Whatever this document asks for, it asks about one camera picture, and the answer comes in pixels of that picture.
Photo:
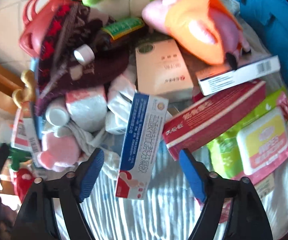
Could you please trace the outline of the blue white ointment box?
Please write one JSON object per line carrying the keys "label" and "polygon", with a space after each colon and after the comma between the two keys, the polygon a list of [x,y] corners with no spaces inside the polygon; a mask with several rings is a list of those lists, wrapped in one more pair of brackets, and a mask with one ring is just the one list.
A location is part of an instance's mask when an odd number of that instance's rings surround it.
{"label": "blue white ointment box", "polygon": [[145,197],[167,109],[167,99],[135,93],[121,152],[116,197],[135,200]]}

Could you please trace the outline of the red santa plush toy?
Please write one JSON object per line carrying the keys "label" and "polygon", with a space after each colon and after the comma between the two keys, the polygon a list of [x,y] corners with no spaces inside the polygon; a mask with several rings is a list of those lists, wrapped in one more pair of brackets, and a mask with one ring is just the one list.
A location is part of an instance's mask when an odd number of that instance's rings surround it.
{"label": "red santa plush toy", "polygon": [[15,172],[13,187],[14,192],[19,197],[21,203],[27,195],[27,192],[34,180],[34,175],[27,168],[20,168],[17,172]]}

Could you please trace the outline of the green pink wet wipes pack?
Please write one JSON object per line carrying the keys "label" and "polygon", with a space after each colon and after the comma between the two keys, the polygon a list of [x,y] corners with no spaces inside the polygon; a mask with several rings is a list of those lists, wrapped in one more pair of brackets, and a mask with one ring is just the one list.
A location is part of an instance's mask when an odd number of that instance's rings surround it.
{"label": "green pink wet wipes pack", "polygon": [[247,116],[207,144],[214,171],[227,179],[244,176],[253,184],[288,158],[288,95],[281,88]]}

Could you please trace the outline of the green dinosaur plush toy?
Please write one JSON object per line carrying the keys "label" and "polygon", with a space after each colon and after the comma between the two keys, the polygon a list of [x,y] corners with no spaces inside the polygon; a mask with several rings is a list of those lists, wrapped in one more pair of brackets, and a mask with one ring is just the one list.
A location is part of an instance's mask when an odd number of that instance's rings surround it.
{"label": "green dinosaur plush toy", "polygon": [[20,150],[17,148],[9,148],[10,154],[9,159],[11,161],[10,168],[13,171],[18,171],[20,169],[20,164],[28,160],[31,160],[31,153],[28,151]]}

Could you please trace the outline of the pink pig plush toy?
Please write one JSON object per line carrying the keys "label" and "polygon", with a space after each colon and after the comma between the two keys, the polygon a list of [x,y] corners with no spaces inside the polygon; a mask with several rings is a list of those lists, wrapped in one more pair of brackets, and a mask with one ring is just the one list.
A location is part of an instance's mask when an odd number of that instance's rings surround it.
{"label": "pink pig plush toy", "polygon": [[62,172],[77,163],[81,149],[73,135],[55,137],[49,132],[42,137],[42,151],[38,154],[39,163],[47,170]]}

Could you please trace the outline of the white pink carton box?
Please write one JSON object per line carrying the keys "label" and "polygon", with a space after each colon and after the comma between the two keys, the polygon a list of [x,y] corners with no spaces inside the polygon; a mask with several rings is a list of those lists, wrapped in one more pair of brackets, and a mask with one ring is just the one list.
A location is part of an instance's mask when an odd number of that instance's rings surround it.
{"label": "white pink carton box", "polygon": [[38,161],[38,156],[41,153],[41,145],[29,109],[17,109],[12,129],[11,146],[18,150],[30,152],[35,166],[38,168],[41,167]]}

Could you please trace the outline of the red white medicine box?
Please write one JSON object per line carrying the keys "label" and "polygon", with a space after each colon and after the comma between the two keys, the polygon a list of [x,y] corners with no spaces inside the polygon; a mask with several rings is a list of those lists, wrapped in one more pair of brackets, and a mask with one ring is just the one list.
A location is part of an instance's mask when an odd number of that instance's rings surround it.
{"label": "red white medicine box", "polygon": [[205,96],[164,124],[163,138],[177,161],[182,149],[193,152],[227,131],[266,97],[266,82],[256,79]]}

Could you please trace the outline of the white medicine bottle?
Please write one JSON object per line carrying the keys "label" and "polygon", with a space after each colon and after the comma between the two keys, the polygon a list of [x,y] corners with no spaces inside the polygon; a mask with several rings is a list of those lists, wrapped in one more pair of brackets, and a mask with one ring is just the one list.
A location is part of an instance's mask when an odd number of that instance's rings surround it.
{"label": "white medicine bottle", "polygon": [[53,126],[66,125],[70,120],[70,115],[66,108],[65,98],[59,97],[49,103],[45,112],[45,117]]}

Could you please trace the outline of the pink tissue pack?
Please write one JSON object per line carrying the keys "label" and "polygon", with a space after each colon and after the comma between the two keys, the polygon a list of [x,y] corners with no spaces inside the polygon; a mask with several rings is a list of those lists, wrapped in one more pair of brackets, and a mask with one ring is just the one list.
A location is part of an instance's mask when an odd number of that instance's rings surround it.
{"label": "pink tissue pack", "polygon": [[66,94],[71,119],[83,130],[93,133],[104,127],[107,99],[103,86],[78,89]]}

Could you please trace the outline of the brown reindeer antler plush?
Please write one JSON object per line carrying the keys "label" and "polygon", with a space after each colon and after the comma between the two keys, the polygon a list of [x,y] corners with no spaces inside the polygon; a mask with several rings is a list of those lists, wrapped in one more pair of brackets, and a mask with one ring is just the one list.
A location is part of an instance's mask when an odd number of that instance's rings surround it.
{"label": "brown reindeer antler plush", "polygon": [[24,83],[23,89],[13,91],[12,98],[18,108],[22,107],[24,102],[35,102],[36,100],[36,80],[32,70],[25,70],[21,74],[21,81]]}

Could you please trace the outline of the light blue plastic bib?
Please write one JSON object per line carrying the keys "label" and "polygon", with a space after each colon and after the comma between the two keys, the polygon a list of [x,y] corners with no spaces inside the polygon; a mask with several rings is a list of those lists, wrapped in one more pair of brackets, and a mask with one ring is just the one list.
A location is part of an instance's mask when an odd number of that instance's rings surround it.
{"label": "light blue plastic bib", "polygon": [[[37,83],[37,79],[38,79],[38,63],[39,63],[39,59],[38,58],[31,58],[30,61],[30,70],[33,71],[34,73],[34,78],[35,78],[35,82]],[[37,98],[40,94],[40,91],[38,89],[38,86],[35,86],[35,95],[36,95],[36,100],[32,106],[32,111],[34,114],[34,122],[35,122],[35,130],[36,130],[36,134],[39,140],[42,139],[42,135],[43,135],[43,126],[44,126],[44,119],[43,116],[39,116],[36,114],[36,102],[37,102]]]}

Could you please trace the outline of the dark red knitted scarf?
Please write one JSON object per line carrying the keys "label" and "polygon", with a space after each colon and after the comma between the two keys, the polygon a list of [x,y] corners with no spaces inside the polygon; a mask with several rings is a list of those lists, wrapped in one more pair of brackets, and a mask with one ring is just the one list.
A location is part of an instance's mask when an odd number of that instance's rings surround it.
{"label": "dark red knitted scarf", "polygon": [[129,62],[125,47],[94,49],[102,28],[115,23],[104,12],[79,3],[59,6],[41,45],[37,67],[39,93],[35,114],[72,90],[92,88],[113,81]]}

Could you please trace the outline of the peach medicine box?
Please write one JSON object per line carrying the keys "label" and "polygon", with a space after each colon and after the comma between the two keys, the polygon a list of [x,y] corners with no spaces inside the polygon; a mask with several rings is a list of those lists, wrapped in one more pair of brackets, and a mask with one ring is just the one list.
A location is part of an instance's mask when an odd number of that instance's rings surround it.
{"label": "peach medicine box", "polygon": [[145,42],[136,47],[135,55],[140,93],[169,102],[192,98],[194,84],[175,40]]}

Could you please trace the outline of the pink plush in orange dress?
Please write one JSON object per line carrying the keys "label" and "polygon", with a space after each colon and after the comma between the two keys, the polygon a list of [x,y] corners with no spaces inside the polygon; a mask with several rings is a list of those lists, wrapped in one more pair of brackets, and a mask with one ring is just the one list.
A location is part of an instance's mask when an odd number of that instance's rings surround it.
{"label": "pink plush in orange dress", "polygon": [[142,18],[209,65],[227,62],[237,69],[239,57],[251,51],[243,28],[220,0],[154,0]]}

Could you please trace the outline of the red bear-face plastic case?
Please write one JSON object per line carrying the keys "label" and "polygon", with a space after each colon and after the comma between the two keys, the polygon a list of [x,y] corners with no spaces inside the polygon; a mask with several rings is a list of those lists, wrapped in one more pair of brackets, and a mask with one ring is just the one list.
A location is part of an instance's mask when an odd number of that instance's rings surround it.
{"label": "red bear-face plastic case", "polygon": [[23,10],[24,30],[19,46],[31,57],[39,57],[45,32],[57,8],[82,0],[29,0]]}

